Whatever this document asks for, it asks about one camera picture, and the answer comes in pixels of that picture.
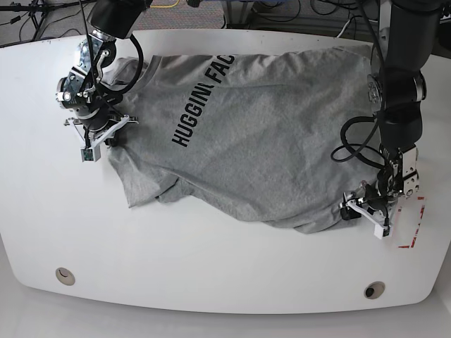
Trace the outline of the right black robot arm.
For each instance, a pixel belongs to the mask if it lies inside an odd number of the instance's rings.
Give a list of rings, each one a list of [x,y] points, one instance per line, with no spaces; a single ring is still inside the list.
[[[121,113],[119,104],[139,80],[144,53],[132,31],[138,19],[151,6],[150,1],[98,1],[89,15],[83,15],[85,39],[75,51],[75,61],[66,77],[60,79],[56,101],[74,112],[65,121],[80,140],[83,161],[97,161],[100,146],[115,146],[117,133],[137,119]],[[137,69],[120,89],[109,88],[102,80],[104,69],[116,58],[116,41],[129,39],[137,51]]]

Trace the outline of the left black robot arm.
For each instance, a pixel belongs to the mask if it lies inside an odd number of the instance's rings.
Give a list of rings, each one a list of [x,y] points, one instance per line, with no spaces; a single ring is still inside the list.
[[[378,1],[378,28],[372,28],[361,1],[357,1],[373,40],[377,65],[368,76],[371,117],[356,117],[341,128],[341,158],[357,158],[379,170],[376,181],[362,182],[359,191],[343,194],[341,218],[365,217],[377,238],[392,233],[390,206],[419,190],[416,142],[423,131],[421,102],[426,80],[421,69],[432,53],[445,1]]]

